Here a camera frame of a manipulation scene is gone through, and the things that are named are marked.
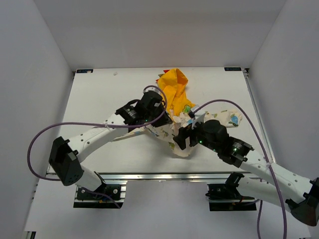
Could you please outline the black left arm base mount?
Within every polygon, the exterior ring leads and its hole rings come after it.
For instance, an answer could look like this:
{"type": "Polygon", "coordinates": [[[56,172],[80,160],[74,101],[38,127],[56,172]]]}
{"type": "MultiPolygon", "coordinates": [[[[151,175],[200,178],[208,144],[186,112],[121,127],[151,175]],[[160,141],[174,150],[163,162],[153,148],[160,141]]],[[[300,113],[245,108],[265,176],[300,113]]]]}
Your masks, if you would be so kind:
{"type": "Polygon", "coordinates": [[[127,181],[107,180],[105,188],[91,193],[77,186],[73,208],[120,209],[126,197],[127,181]]]}

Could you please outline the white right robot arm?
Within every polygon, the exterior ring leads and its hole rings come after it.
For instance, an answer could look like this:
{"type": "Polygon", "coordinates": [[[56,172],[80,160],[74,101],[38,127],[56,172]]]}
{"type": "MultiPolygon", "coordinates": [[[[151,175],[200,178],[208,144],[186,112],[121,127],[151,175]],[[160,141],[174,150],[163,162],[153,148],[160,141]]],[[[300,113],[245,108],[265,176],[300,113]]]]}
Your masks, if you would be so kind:
{"type": "Polygon", "coordinates": [[[225,186],[232,199],[248,195],[269,203],[283,205],[298,221],[315,227],[319,221],[319,180],[311,180],[284,167],[269,163],[248,143],[230,136],[217,120],[189,124],[178,130],[173,140],[180,149],[200,144],[214,152],[225,163],[250,172],[263,182],[238,176],[225,186]]]}

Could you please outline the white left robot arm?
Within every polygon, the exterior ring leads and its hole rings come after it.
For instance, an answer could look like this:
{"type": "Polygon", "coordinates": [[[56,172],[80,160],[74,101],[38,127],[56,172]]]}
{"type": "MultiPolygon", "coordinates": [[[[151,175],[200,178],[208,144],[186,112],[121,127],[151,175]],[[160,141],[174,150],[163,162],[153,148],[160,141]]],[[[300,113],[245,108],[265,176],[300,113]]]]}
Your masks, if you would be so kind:
{"type": "Polygon", "coordinates": [[[53,141],[49,157],[51,168],[64,186],[75,184],[95,199],[103,197],[107,187],[105,181],[81,163],[103,145],[136,128],[170,124],[172,121],[163,103],[159,91],[145,91],[140,100],[132,100],[117,109],[102,126],[69,139],[58,137],[53,141]]]}

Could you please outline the yellow dinosaur print kids jacket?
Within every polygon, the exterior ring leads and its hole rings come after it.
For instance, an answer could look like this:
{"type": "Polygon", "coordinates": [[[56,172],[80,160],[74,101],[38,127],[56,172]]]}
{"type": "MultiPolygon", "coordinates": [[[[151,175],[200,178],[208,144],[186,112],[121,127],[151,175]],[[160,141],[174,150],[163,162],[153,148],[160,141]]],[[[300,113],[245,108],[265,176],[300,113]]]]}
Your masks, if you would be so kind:
{"type": "Polygon", "coordinates": [[[168,143],[173,154],[179,157],[190,156],[195,150],[195,147],[187,146],[186,149],[182,150],[173,140],[173,137],[178,133],[180,127],[187,126],[191,123],[191,118],[188,116],[188,113],[195,104],[186,97],[187,83],[187,77],[178,68],[164,70],[164,73],[157,79],[157,84],[167,97],[168,106],[166,111],[168,112],[172,123],[157,128],[151,125],[136,128],[131,132],[116,138],[115,141],[148,133],[155,136],[157,139],[168,143]]]}

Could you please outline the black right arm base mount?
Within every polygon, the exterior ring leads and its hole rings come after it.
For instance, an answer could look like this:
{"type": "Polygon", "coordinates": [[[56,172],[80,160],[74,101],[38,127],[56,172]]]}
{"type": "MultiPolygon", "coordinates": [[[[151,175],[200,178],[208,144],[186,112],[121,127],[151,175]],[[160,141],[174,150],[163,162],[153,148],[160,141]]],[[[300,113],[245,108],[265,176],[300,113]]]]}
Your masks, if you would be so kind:
{"type": "Polygon", "coordinates": [[[244,176],[256,179],[251,173],[210,173],[203,178],[207,184],[205,196],[211,212],[256,211],[258,200],[241,195],[237,190],[239,180],[244,176]]]}

